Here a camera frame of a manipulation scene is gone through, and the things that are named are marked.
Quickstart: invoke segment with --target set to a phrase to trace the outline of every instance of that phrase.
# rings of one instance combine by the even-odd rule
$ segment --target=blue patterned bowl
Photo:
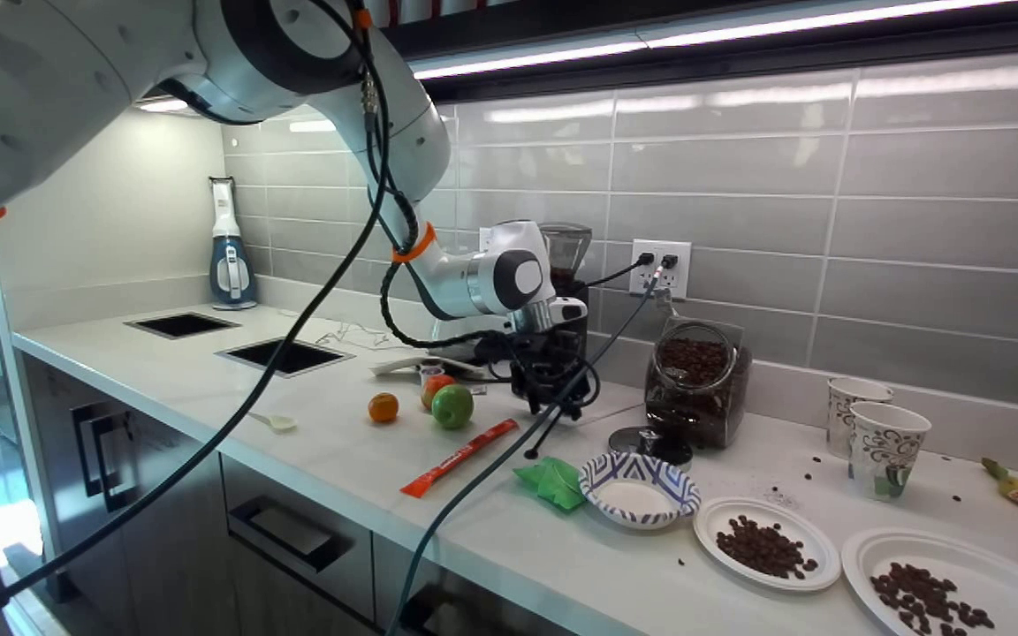
[[[615,523],[654,530],[692,515],[701,495],[678,467],[635,452],[606,452],[580,467],[583,497]]]

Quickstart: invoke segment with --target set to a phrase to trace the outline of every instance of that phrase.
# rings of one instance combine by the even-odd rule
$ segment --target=white paper plate
[[[747,516],[760,526],[779,523],[780,534],[791,540],[802,540],[803,547],[800,548],[800,555],[803,555],[805,561],[815,559],[815,563],[819,564],[819,567],[811,572],[803,572],[804,579],[795,579],[794,577],[781,579],[779,576],[754,571],[754,569],[728,556],[722,552],[722,548],[718,547],[718,532],[732,534],[733,528],[728,522],[730,519],[736,519],[738,515]],[[723,497],[723,499],[706,502],[698,511],[698,516],[693,520],[693,531],[698,535],[698,540],[706,548],[706,552],[711,553],[724,567],[730,568],[731,571],[746,577],[746,579],[755,580],[756,583],[785,592],[817,592],[819,589],[835,583],[843,572],[843,567],[840,564],[840,552],[836,551],[832,539],[829,539],[824,531],[795,512],[785,511],[784,508],[760,502],[759,499]]]
[[[882,603],[869,584],[869,577],[890,572],[890,563],[925,568],[938,579],[951,579],[957,592],[949,598],[982,608],[995,629],[969,628],[954,617],[954,627],[965,627],[970,636],[1018,636],[1018,565],[979,547],[948,536],[881,528],[859,532],[843,544],[843,571],[855,595],[883,625],[900,636],[912,636],[913,629],[898,619],[898,612]],[[941,633],[941,621],[929,620],[934,634]]]

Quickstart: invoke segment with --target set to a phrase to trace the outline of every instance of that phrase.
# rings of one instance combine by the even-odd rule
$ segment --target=cabinet
[[[373,536],[376,568],[376,616],[386,628],[395,615],[412,553],[391,540]],[[421,560],[403,609],[401,633],[413,636],[573,636],[468,579]]]
[[[63,546],[117,516],[199,448],[193,439],[35,358],[23,357],[23,367],[53,494],[51,517]],[[233,636],[238,624],[224,506],[218,455],[211,455],[121,530],[69,563],[68,579],[114,633]]]
[[[372,533],[222,458],[241,636],[376,633]]]

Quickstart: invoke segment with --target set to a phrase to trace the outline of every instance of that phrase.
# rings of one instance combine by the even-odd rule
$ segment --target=red wrapper
[[[411,483],[400,487],[399,492],[412,496],[414,499],[421,499],[427,494],[427,488],[432,486],[432,483],[435,483],[440,476],[447,474],[453,467],[465,462],[465,459],[469,458],[477,450],[480,450],[482,447],[492,443],[495,439],[501,438],[507,431],[516,429],[516,427],[517,422],[514,419],[505,419],[504,422],[492,427],[492,429],[484,431],[484,433],[477,436],[475,439],[469,440],[469,444],[459,448],[445,462],[419,475]]]

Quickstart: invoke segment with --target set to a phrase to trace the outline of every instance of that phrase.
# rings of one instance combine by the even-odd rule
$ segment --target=paper cup
[[[847,475],[865,497],[881,502],[898,499],[934,424],[893,404],[859,402],[851,412],[855,427]]]
[[[827,383],[827,450],[836,458],[851,458],[851,430],[855,416],[851,405],[855,402],[894,401],[894,390],[880,383],[859,379],[832,379]]]

